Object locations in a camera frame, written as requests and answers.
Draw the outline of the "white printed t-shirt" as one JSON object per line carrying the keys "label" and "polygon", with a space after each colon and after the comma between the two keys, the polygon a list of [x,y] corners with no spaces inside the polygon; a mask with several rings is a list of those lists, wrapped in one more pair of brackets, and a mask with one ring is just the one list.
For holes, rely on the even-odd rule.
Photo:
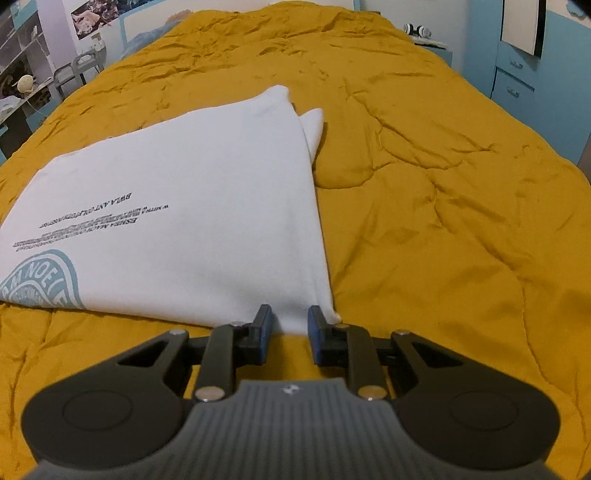
{"label": "white printed t-shirt", "polygon": [[205,326],[332,305],[312,163],[322,109],[286,86],[52,159],[1,226],[1,298]]}

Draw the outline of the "mustard yellow bed quilt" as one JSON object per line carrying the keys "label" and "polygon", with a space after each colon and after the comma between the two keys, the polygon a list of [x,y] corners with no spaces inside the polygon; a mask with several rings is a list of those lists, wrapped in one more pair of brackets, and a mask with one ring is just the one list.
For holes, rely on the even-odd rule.
{"label": "mustard yellow bed quilt", "polygon": [[335,308],[408,329],[556,404],[549,466],[590,470],[590,185],[385,18],[304,2],[187,17],[72,94],[1,168],[8,212],[54,157],[274,84],[320,107]]}

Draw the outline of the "blue white bookshelf desk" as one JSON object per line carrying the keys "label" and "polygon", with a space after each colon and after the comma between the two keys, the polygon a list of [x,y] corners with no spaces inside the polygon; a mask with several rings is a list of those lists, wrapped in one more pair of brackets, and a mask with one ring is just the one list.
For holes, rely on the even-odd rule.
{"label": "blue white bookshelf desk", "polygon": [[53,64],[35,1],[1,14],[1,159],[6,160],[57,106]]}

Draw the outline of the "round cream plush toy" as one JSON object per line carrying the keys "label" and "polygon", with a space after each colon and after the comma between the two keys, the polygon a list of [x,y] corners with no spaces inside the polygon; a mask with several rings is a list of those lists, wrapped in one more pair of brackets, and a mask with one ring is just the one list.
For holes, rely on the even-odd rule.
{"label": "round cream plush toy", "polygon": [[30,74],[23,75],[19,78],[15,86],[21,95],[29,95],[35,89],[35,78]]}

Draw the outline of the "grey metal chair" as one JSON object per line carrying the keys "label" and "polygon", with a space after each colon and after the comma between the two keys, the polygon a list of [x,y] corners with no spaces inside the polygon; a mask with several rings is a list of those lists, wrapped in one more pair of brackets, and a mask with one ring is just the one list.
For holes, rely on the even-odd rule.
{"label": "grey metal chair", "polygon": [[65,100],[67,97],[64,86],[75,81],[78,87],[87,84],[85,73],[94,70],[97,74],[105,68],[106,48],[92,47],[88,51],[77,55],[69,64],[58,67],[53,73],[53,85],[59,98]]}

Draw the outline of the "blue white wardrobe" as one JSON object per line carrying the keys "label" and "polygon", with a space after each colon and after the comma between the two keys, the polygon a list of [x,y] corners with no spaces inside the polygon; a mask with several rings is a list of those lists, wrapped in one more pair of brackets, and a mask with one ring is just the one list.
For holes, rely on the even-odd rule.
{"label": "blue white wardrobe", "polygon": [[590,138],[590,17],[572,1],[470,1],[463,76],[574,164]]}

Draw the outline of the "blue white nightstand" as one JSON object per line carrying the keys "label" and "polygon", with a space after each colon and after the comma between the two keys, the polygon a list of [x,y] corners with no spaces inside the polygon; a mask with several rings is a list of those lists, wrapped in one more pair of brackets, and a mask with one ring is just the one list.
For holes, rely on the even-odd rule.
{"label": "blue white nightstand", "polygon": [[406,23],[403,30],[412,39],[415,45],[435,53],[441,57],[449,67],[452,66],[453,52],[449,49],[447,44],[434,40],[429,28],[424,25]]}

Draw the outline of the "blue pillow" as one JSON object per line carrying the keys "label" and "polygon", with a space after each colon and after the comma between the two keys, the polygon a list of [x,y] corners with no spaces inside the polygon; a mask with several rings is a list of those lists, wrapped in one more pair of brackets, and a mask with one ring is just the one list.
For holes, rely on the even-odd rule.
{"label": "blue pillow", "polygon": [[137,34],[135,37],[133,37],[126,43],[126,46],[124,47],[119,59],[123,60],[137,53],[138,51],[142,50],[154,41],[161,38],[163,35],[175,28],[178,24],[179,21],[170,22],[164,24],[161,27]]}

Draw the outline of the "anime wall posters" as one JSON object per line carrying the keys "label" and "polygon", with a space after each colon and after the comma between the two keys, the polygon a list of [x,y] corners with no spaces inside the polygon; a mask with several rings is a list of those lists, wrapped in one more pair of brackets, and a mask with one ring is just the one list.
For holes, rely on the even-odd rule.
{"label": "anime wall posters", "polygon": [[70,12],[74,32],[78,39],[94,33],[100,27],[116,20],[122,14],[131,12],[149,0],[89,0]]}

